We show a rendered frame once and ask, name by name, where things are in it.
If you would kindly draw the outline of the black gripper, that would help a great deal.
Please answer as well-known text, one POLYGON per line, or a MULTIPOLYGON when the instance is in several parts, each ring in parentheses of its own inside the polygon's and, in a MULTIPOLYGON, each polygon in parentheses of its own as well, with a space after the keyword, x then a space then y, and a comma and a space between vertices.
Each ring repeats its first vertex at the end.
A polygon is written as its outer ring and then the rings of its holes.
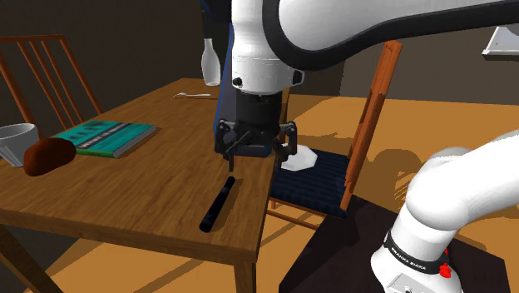
POLYGON ((277 154, 276 166, 281 168, 289 156, 297 153, 298 134, 294 122, 279 124, 282 111, 282 92, 272 95, 255 95, 236 92, 236 119, 220 119, 215 133, 215 151, 234 170, 234 157, 266 157, 271 151, 277 154), (288 137, 286 146, 279 141, 279 133, 288 137))

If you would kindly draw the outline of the white angular dish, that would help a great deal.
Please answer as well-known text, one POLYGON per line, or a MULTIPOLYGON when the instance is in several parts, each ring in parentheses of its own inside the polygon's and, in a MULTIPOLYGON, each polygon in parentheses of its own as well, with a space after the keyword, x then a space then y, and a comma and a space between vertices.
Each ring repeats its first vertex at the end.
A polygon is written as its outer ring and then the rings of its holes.
POLYGON ((297 145, 295 155, 289 155, 287 161, 281 164, 281 168, 288 171, 302 171, 314 167, 318 155, 307 146, 297 145))

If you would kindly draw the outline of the wooden chair with blue cushion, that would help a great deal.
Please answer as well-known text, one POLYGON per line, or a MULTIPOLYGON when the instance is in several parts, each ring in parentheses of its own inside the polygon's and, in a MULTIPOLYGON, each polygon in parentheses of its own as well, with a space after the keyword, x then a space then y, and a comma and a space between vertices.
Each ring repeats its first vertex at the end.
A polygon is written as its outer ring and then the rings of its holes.
POLYGON ((370 92, 353 137, 348 155, 317 150, 315 165, 301 171, 279 169, 274 172, 267 213, 309 229, 316 224, 276 212, 277 203, 318 216, 345 218, 356 182, 368 153, 375 128, 383 109, 389 85, 402 51, 397 41, 383 44, 370 92))

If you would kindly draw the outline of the black pen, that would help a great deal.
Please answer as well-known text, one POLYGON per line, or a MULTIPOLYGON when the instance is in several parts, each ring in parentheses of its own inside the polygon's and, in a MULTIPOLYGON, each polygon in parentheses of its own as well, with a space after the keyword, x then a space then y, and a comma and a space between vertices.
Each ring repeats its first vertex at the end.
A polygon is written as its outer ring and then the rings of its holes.
POLYGON ((216 196, 215 200, 211 204, 209 210, 206 212, 205 216, 201 220, 199 224, 199 229, 201 231, 205 233, 210 232, 234 184, 235 178, 233 176, 229 176, 225 184, 219 191, 218 195, 216 196))

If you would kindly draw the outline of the white bottle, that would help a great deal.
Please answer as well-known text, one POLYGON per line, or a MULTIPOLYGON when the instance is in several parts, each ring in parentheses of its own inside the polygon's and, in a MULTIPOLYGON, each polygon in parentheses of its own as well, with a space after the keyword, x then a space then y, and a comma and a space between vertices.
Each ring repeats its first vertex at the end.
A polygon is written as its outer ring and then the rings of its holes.
POLYGON ((204 50, 201 56, 201 71, 206 86, 216 87, 220 85, 220 60, 211 38, 204 39, 204 50))

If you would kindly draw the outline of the wooden table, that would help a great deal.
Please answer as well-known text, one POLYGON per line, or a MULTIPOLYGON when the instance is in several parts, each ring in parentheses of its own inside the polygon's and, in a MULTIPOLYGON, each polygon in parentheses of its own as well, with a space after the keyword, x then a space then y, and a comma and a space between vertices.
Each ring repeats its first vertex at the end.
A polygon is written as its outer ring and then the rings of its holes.
POLYGON ((275 157, 215 152, 218 89, 182 78, 103 114, 156 126, 122 158, 78 156, 43 176, 0 163, 0 262, 36 293, 59 287, 10 233, 19 226, 233 266, 237 293, 256 292, 256 262, 275 157), (210 93, 176 98, 179 93, 210 93), (235 184, 210 232, 199 224, 227 178, 235 184))

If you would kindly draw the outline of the dark robot stand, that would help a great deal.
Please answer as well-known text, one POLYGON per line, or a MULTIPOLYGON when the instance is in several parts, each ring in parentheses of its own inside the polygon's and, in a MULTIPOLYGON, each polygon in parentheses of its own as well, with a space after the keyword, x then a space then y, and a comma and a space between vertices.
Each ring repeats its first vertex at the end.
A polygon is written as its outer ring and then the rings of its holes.
MULTIPOLYGON (((395 212, 354 196, 347 218, 324 218, 279 293, 384 293, 370 258, 396 218, 395 212)), ((503 259, 457 239, 447 251, 465 293, 511 293, 503 259)))

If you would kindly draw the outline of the teal book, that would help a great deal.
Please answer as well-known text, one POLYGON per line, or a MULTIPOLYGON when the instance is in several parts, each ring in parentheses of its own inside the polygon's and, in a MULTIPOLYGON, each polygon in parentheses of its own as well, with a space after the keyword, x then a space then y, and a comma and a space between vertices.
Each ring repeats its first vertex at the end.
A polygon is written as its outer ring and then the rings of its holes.
POLYGON ((155 130, 149 124, 90 120, 56 138, 70 141, 79 155, 118 158, 155 130))

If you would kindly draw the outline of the brown bread loaf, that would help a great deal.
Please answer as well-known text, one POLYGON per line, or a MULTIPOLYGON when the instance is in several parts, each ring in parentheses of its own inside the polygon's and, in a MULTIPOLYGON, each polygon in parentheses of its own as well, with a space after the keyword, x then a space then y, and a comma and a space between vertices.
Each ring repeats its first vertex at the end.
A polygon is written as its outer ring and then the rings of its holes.
POLYGON ((71 162, 76 147, 62 138, 43 138, 24 152, 23 169, 29 176, 41 176, 71 162))

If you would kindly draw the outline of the wooden slat-back chair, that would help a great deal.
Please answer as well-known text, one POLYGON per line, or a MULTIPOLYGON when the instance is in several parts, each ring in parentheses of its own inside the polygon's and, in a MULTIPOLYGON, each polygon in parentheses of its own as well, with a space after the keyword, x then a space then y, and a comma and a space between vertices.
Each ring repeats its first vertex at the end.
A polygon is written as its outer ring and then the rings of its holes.
MULTIPOLYGON (((0 37, 0 44, 16 44, 18 46, 62 128, 67 130, 70 127, 82 124, 85 118, 72 96, 70 87, 67 85, 61 69, 57 65, 56 58, 49 47, 50 41, 58 41, 60 43, 92 106, 96 113, 101 115, 104 110, 63 34, 0 37)), ((7 84, 24 121, 38 126, 39 123, 34 117, 27 99, 24 97, 22 89, 1 50, 0 74, 7 84)))

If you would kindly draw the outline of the white bowl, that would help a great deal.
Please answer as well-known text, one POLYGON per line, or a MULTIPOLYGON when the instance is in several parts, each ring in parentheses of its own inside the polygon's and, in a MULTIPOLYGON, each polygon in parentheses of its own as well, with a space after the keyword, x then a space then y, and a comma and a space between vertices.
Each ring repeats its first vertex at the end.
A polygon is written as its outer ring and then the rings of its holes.
POLYGON ((23 167, 25 151, 40 140, 38 129, 31 123, 0 127, 0 157, 11 166, 23 167))

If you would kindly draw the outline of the white wall shelf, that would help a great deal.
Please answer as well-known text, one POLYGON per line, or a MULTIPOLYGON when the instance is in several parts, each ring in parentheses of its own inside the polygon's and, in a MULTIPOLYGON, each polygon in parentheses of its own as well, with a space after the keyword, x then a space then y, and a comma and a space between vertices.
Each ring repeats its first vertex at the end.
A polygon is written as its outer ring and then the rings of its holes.
POLYGON ((496 27, 483 56, 519 56, 519 23, 496 27))

